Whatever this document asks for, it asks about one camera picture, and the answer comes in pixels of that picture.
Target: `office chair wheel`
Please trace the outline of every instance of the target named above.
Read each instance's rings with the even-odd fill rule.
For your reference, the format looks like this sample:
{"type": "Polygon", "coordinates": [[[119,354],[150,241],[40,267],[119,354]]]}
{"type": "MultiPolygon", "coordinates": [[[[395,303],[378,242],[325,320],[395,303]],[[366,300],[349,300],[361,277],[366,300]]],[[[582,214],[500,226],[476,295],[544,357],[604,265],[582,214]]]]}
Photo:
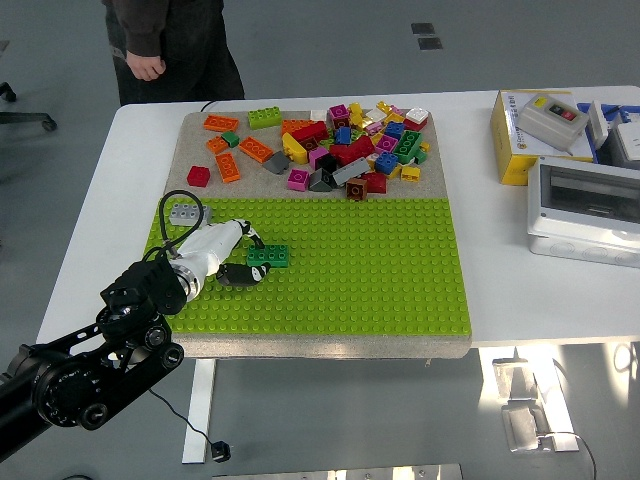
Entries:
{"type": "Polygon", "coordinates": [[[53,121],[53,119],[43,120],[42,128],[44,128],[47,132],[53,132],[56,128],[58,128],[58,124],[53,121]]]}

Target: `yellow lego brick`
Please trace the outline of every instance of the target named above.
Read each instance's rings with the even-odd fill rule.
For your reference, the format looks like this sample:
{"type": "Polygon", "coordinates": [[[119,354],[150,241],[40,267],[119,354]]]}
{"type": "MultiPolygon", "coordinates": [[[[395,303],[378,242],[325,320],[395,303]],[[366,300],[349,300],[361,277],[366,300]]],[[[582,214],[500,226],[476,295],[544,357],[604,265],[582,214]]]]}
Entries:
{"type": "Polygon", "coordinates": [[[382,100],[380,100],[377,104],[376,107],[378,107],[378,110],[383,111],[384,113],[386,113],[387,115],[391,113],[391,107],[389,105],[387,105],[386,103],[384,103],[382,100]]]}
{"type": "Polygon", "coordinates": [[[402,167],[400,179],[407,182],[417,182],[420,180],[420,169],[418,167],[404,166],[402,167]]]}
{"type": "Polygon", "coordinates": [[[282,136],[282,150],[284,154],[300,165],[309,163],[307,157],[307,151],[298,143],[298,141],[291,136],[290,133],[285,133],[282,136]]]}
{"type": "Polygon", "coordinates": [[[392,178],[396,178],[398,175],[400,175],[400,172],[402,172],[402,164],[399,163],[389,175],[386,175],[386,177],[391,180],[392,178]]]}
{"type": "Polygon", "coordinates": [[[385,118],[382,121],[382,123],[386,125],[389,122],[402,123],[403,121],[404,121],[404,117],[402,115],[398,115],[397,113],[391,112],[389,115],[387,115],[387,118],[385,118]]]}
{"type": "Polygon", "coordinates": [[[373,143],[374,145],[377,145],[380,139],[382,138],[382,135],[384,135],[383,132],[376,133],[373,137],[371,137],[371,143],[373,143]]]}
{"type": "Polygon", "coordinates": [[[354,102],[354,103],[350,103],[349,104],[349,111],[351,113],[354,113],[356,115],[360,115],[362,116],[362,107],[360,106],[359,103],[354,102]]]}

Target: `black cable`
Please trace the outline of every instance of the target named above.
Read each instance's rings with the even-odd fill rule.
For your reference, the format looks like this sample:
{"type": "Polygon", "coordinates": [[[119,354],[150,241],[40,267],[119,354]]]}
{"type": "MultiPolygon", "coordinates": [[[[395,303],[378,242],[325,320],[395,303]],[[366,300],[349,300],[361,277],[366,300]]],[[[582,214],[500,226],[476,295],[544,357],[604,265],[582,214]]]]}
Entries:
{"type": "Polygon", "coordinates": [[[210,102],[208,102],[207,104],[205,104],[204,107],[202,107],[202,109],[200,110],[200,112],[204,112],[204,109],[207,108],[209,105],[211,105],[212,103],[216,103],[215,100],[211,100],[210,102]]]}
{"type": "Polygon", "coordinates": [[[147,251],[147,253],[145,253],[142,257],[142,260],[145,262],[151,257],[153,253],[156,252],[171,252],[172,255],[175,255],[174,247],[184,241],[189,235],[191,235],[200,227],[200,224],[204,220],[204,207],[202,206],[202,202],[200,201],[200,199],[193,193],[187,192],[186,190],[172,190],[166,193],[160,199],[160,204],[158,205],[158,219],[160,222],[160,234],[162,235],[163,246],[150,248],[149,251],[147,251]],[[175,240],[170,240],[169,236],[167,235],[167,224],[164,216],[164,206],[167,203],[167,200],[169,200],[169,198],[173,197],[174,195],[186,195],[196,203],[196,205],[198,206],[198,220],[196,221],[195,225],[189,227],[189,229],[185,233],[180,235],[175,240]]]}
{"type": "Polygon", "coordinates": [[[598,469],[596,468],[596,459],[593,456],[593,452],[589,448],[589,445],[584,440],[584,438],[582,438],[577,433],[573,433],[573,432],[547,432],[547,433],[538,435],[538,438],[553,437],[555,435],[573,435],[576,439],[580,440],[584,444],[585,448],[587,449],[587,452],[589,452],[589,457],[591,457],[591,464],[593,465],[593,480],[596,480],[596,477],[598,475],[598,469]]]}
{"type": "Polygon", "coordinates": [[[149,393],[151,395],[153,395],[154,397],[162,400],[164,402],[164,404],[169,407],[169,410],[171,410],[171,413],[173,413],[176,417],[181,418],[182,420],[184,420],[185,422],[187,422],[187,425],[189,425],[189,428],[191,430],[193,430],[196,433],[199,433],[200,435],[202,435],[205,440],[207,441],[207,443],[211,446],[211,448],[213,450],[216,450],[216,447],[213,445],[213,443],[211,442],[211,440],[209,440],[209,437],[207,436],[206,433],[204,433],[202,430],[198,430],[197,428],[195,428],[193,425],[191,425],[191,422],[189,421],[189,419],[187,417],[185,417],[184,415],[180,415],[178,412],[175,411],[175,409],[171,406],[171,404],[169,403],[169,401],[164,398],[162,395],[157,394],[156,392],[154,392],[153,390],[149,389],[149,393]]]}

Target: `dark pants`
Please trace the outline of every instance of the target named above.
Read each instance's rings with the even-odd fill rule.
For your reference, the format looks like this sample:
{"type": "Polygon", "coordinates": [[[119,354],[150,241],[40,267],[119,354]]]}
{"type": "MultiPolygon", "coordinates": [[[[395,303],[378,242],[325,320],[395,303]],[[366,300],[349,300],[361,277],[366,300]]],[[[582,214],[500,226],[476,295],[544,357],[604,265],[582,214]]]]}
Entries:
{"type": "Polygon", "coordinates": [[[227,48],[222,8],[222,0],[193,0],[170,7],[161,36],[167,69],[157,80],[146,82],[135,78],[127,65],[124,31],[113,7],[107,6],[120,103],[244,99],[240,74],[227,48]]]}

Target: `white electrical enclosure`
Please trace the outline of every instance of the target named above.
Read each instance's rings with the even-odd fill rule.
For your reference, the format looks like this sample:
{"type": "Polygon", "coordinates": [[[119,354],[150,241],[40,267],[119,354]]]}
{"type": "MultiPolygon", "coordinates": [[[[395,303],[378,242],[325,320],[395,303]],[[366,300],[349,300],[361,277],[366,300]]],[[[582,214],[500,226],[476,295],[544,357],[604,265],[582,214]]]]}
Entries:
{"type": "Polygon", "coordinates": [[[640,171],[540,157],[528,188],[533,253],[640,268],[640,171]]]}

